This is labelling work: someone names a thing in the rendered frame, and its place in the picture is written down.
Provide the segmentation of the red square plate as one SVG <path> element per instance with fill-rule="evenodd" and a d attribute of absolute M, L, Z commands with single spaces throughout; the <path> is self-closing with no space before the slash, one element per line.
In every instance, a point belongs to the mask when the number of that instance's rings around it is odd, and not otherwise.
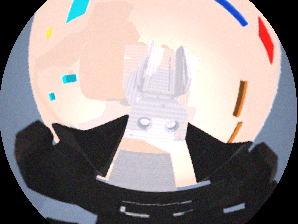
<path fill-rule="evenodd" d="M 258 18 L 258 36 L 259 39 L 262 40 L 263 45 L 265 45 L 267 53 L 269 53 L 270 65 L 273 65 L 271 63 L 274 63 L 273 61 L 273 53 L 274 53 L 274 43 L 273 40 L 271 40 L 271 37 L 269 36 L 269 31 L 267 31 L 267 28 L 263 26 L 263 20 L 261 18 Z"/>

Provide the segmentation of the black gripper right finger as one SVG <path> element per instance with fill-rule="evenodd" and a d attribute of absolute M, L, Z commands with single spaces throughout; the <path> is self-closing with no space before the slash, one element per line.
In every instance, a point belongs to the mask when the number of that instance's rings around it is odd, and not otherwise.
<path fill-rule="evenodd" d="M 186 147 L 188 147 L 190 159 L 192 159 L 193 172 L 196 175 L 196 183 L 205 183 L 209 176 L 222 168 L 231 157 L 250 149 L 253 140 L 237 141 L 237 143 L 223 143 L 210 133 L 201 131 L 196 125 L 188 123 L 186 127 Z"/>

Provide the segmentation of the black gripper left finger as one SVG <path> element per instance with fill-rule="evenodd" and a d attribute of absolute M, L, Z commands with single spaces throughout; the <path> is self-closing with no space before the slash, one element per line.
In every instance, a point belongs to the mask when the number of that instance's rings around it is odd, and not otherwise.
<path fill-rule="evenodd" d="M 98 125 L 92 129 L 84 129 L 84 131 L 72 128 L 71 125 L 67 127 L 61 123 L 52 123 L 51 127 L 59 141 L 64 141 L 69 147 L 80 151 L 90 167 L 98 172 L 97 176 L 102 176 L 105 179 L 118 145 L 121 144 L 122 137 L 125 135 L 128 119 L 129 115 L 121 115 L 106 124 Z"/>

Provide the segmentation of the orange flat bar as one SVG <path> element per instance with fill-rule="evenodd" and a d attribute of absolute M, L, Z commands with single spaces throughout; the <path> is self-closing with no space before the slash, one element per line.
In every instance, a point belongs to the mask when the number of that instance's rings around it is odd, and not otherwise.
<path fill-rule="evenodd" d="M 237 133 L 238 133 L 239 129 L 241 129 L 242 121 L 243 120 L 238 121 L 237 127 L 235 127 L 233 133 L 231 133 L 231 137 L 230 137 L 229 140 L 227 140 L 227 143 L 230 143 L 230 144 L 233 143 L 233 140 L 235 139 L 235 136 L 237 136 Z"/>

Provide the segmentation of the orange rectangular block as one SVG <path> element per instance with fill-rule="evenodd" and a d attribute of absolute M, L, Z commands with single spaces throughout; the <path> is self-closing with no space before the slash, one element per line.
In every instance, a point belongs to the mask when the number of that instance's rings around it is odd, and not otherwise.
<path fill-rule="evenodd" d="M 239 83 L 239 92 L 238 92 L 238 97 L 237 97 L 237 103 L 235 103 L 234 105 L 234 111 L 233 111 L 233 116 L 235 116 L 235 119 L 237 119 L 237 117 L 241 116 L 241 112 L 242 112 L 242 107 L 243 107 L 243 103 L 245 103 L 245 97 L 246 97 L 246 88 L 247 88 L 247 83 L 249 83 L 249 81 L 245 81 L 245 80 L 241 80 L 241 83 Z"/>

